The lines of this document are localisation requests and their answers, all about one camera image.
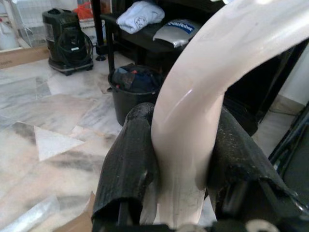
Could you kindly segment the black bench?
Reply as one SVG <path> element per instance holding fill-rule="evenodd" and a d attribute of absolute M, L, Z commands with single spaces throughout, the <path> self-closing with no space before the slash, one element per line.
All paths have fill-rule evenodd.
<path fill-rule="evenodd" d="M 185 49 L 186 45 L 174 47 L 172 43 L 163 39 L 153 39 L 159 31 L 169 21 L 179 19 L 189 19 L 198 25 L 203 25 L 210 17 L 205 13 L 194 10 L 192 12 L 166 11 L 166 16 L 162 22 L 150 24 L 140 31 L 129 34 L 116 24 L 116 19 L 120 13 L 101 14 L 100 18 L 105 21 L 105 31 L 107 48 L 105 49 L 109 59 L 109 71 L 115 69 L 114 52 L 119 51 L 136 64 L 146 65 L 163 72 L 171 69 L 172 65 Z"/>

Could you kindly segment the light blue folded cloth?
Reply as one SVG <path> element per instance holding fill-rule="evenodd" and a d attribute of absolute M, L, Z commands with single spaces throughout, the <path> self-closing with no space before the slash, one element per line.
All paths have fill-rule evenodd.
<path fill-rule="evenodd" d="M 165 17 L 164 10 L 151 0 L 141 0 L 133 3 L 116 23 L 121 30 L 134 34 L 149 24 L 160 23 Z"/>

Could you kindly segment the brown cardboard box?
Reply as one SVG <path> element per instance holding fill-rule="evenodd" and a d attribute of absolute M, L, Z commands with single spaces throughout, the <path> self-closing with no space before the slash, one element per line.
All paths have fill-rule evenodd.
<path fill-rule="evenodd" d="M 95 201 L 95 195 L 93 192 L 91 192 L 84 211 L 73 220 L 69 221 L 65 225 L 56 229 L 54 232 L 91 232 L 92 231 L 91 217 L 93 212 L 94 201 Z"/>

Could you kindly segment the black metal frame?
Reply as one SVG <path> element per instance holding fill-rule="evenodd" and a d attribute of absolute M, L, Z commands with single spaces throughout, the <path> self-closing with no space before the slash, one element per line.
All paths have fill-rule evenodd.
<path fill-rule="evenodd" d="M 309 102 L 268 159 L 287 187 L 309 205 Z"/>

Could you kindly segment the black plastic bucket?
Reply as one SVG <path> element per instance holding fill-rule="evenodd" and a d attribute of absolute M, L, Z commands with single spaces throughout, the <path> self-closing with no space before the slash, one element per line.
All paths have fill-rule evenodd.
<path fill-rule="evenodd" d="M 116 118 L 120 125 L 123 125 L 125 122 L 125 118 L 129 111 L 133 109 L 136 105 L 144 102 L 150 102 L 155 103 L 159 94 L 159 90 L 154 92 L 147 92 L 147 93 L 132 93 L 127 92 L 121 89 L 117 89 L 111 84 L 111 75 L 113 74 L 112 71 L 108 76 L 108 82 L 110 84 L 110 90 L 112 93 L 112 98 L 114 102 L 115 112 L 116 112 Z"/>

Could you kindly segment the cream long-handled dustpan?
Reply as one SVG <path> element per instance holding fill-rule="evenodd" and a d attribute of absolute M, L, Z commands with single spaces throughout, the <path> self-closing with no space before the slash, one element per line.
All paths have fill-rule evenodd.
<path fill-rule="evenodd" d="M 161 174 L 158 220 L 199 221 L 227 89 L 309 38 L 309 0 L 232 0 L 197 32 L 169 71 L 151 139 Z"/>

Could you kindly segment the flat brown cardboard carton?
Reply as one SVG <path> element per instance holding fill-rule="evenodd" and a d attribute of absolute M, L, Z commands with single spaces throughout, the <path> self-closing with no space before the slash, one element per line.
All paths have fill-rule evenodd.
<path fill-rule="evenodd" d="M 0 69 L 49 58 L 47 47 L 35 47 L 0 52 Z"/>

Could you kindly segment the black canister vacuum cleaner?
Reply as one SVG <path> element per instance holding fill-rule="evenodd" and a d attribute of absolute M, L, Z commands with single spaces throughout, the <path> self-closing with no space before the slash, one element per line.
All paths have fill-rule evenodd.
<path fill-rule="evenodd" d="M 77 13 L 53 8 L 42 13 L 49 66 L 69 76 L 93 69 L 93 43 L 82 31 Z"/>

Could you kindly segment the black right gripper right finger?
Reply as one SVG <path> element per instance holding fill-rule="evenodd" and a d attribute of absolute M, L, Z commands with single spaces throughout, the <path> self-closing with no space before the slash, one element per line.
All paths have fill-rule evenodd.
<path fill-rule="evenodd" d="M 221 110 L 207 187 L 217 219 L 283 219 L 303 213 L 296 194 L 225 108 Z"/>

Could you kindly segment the dark clothes bundle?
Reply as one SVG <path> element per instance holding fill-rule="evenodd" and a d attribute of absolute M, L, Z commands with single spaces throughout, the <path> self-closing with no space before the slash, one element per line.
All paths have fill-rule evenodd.
<path fill-rule="evenodd" d="M 163 76 L 145 66 L 121 66 L 111 75 L 111 84 L 117 89 L 132 93 L 154 92 L 161 88 Z"/>

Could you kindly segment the silver bag with blue label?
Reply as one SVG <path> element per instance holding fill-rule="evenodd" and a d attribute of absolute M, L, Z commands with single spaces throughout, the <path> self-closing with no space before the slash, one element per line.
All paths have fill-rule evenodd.
<path fill-rule="evenodd" d="M 178 48 L 188 44 L 201 27 L 200 23 L 189 19 L 174 19 L 155 33 L 153 41 L 165 41 Z"/>

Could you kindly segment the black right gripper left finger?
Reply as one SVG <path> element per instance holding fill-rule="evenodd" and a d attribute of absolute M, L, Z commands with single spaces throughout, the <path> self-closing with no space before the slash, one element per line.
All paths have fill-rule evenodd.
<path fill-rule="evenodd" d="M 159 168 L 152 145 L 154 104 L 141 103 L 127 114 L 100 173 L 93 226 L 152 224 L 159 194 Z"/>

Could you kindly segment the orange plastic bag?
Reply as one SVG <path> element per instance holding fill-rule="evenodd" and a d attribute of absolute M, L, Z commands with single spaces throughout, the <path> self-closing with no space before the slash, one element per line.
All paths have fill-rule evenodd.
<path fill-rule="evenodd" d="M 78 15 L 78 18 L 80 20 L 93 18 L 92 7 L 90 2 L 78 4 L 78 7 L 73 9 L 73 11 Z"/>

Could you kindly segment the black stand leg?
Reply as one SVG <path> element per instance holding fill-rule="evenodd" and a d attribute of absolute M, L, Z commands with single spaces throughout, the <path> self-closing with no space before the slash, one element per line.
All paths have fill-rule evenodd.
<path fill-rule="evenodd" d="M 104 38 L 103 38 L 103 29 L 102 29 L 102 20 L 100 18 L 101 15 L 101 8 L 100 8 L 100 0 L 91 0 L 92 4 L 92 12 L 93 12 L 93 19 L 97 37 L 97 44 L 96 44 L 96 53 L 97 61 L 104 61 L 105 55 L 103 54 L 104 51 Z"/>

